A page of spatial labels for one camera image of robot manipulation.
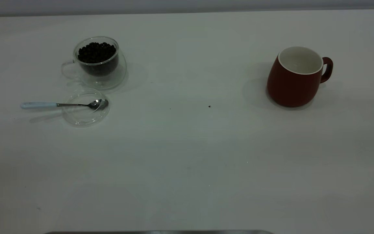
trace spoon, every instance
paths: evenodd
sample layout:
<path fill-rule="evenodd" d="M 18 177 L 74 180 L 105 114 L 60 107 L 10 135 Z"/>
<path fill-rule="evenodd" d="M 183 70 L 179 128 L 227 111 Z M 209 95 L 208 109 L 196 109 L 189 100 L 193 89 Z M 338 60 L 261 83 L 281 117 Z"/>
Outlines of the spoon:
<path fill-rule="evenodd" d="M 100 110 L 105 109 L 109 105 L 106 99 L 96 99 L 93 102 L 84 104 L 68 104 L 68 103 L 56 103 L 56 102 L 23 102 L 20 107 L 23 109 L 39 109 L 39 108 L 55 108 L 55 107 L 74 107 L 74 106 L 87 106 L 90 109 Z"/>

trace glass cup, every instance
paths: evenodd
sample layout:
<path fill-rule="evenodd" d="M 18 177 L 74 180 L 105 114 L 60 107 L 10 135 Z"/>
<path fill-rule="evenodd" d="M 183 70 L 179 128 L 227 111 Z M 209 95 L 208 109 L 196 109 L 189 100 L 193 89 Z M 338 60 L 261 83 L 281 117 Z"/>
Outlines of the glass cup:
<path fill-rule="evenodd" d="M 79 50 L 90 43 L 108 43 L 116 48 L 108 60 L 86 63 L 79 60 Z M 74 74 L 67 74 L 67 65 L 77 64 Z M 126 60 L 118 43 L 110 37 L 91 37 L 83 40 L 74 48 L 73 59 L 61 65 L 61 73 L 71 79 L 79 79 L 85 85 L 99 90 L 110 89 L 120 84 L 126 75 Z"/>

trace wall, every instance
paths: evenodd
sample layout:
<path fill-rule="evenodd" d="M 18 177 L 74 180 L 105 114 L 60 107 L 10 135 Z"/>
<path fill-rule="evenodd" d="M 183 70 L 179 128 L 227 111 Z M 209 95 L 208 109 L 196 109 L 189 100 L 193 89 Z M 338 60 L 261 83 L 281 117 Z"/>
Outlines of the wall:
<path fill-rule="evenodd" d="M 374 0 L 0 0 L 0 16 L 374 8 Z"/>

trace coffee bean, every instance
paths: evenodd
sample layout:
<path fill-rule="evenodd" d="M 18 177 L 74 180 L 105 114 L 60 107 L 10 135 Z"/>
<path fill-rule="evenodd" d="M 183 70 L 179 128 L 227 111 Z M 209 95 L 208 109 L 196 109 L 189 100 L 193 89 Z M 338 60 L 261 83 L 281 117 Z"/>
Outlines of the coffee bean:
<path fill-rule="evenodd" d="M 116 53 L 116 48 L 108 43 L 90 43 L 79 49 L 77 58 L 86 63 L 99 63 L 110 59 Z"/>

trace red mug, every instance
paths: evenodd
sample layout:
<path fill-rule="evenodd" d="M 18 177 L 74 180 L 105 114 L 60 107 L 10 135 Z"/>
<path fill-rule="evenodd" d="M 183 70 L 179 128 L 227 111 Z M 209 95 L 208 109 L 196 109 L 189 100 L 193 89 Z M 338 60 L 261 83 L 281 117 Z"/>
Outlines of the red mug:
<path fill-rule="evenodd" d="M 324 64 L 327 69 L 321 75 Z M 314 98 L 319 84 L 326 82 L 332 71 L 330 58 L 321 58 L 306 47 L 289 47 L 276 57 L 269 73 L 268 93 L 279 105 L 300 107 Z"/>

